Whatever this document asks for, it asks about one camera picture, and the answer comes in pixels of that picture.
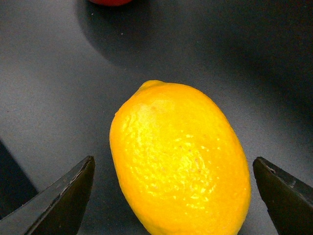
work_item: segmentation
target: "lemon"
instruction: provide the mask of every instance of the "lemon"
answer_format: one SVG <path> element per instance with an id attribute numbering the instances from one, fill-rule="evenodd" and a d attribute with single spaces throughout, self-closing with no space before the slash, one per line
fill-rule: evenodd
<path id="1" fill-rule="evenodd" d="M 147 81 L 115 114 L 120 187 L 152 235 L 235 235 L 250 204 L 243 148 L 218 106 L 183 84 Z"/>

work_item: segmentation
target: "red fruit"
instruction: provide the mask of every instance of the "red fruit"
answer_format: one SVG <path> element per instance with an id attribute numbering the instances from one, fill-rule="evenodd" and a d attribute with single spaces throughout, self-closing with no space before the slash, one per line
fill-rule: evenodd
<path id="1" fill-rule="evenodd" d="M 104 6 L 121 6 L 129 3 L 132 0 L 89 0 L 89 1 Z"/>

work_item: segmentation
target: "yellow lemon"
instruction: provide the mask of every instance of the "yellow lemon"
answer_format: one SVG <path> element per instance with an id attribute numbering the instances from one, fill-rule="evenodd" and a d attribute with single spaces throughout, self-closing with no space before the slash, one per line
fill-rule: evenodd
<path id="1" fill-rule="evenodd" d="M 247 160 L 205 94 L 145 82 L 115 114 L 110 146 L 122 192 L 149 233 L 238 233 L 250 204 Z"/>

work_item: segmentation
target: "red object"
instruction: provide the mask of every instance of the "red object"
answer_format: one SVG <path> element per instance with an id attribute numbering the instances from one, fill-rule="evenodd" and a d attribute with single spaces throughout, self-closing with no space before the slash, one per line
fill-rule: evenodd
<path id="1" fill-rule="evenodd" d="M 121 6 L 129 3 L 132 0 L 89 0 L 89 1 L 104 6 Z"/>

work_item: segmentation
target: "gray table surface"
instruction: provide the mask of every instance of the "gray table surface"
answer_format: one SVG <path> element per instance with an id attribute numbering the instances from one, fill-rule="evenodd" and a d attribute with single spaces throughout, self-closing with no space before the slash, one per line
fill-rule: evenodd
<path id="1" fill-rule="evenodd" d="M 114 113 L 146 80 L 211 97 L 249 161 L 241 235 L 276 235 L 256 187 L 263 156 L 313 186 L 313 27 L 309 1 L 0 2 L 0 139 L 41 191 L 96 160 L 79 235 L 146 235 L 109 146 Z"/>

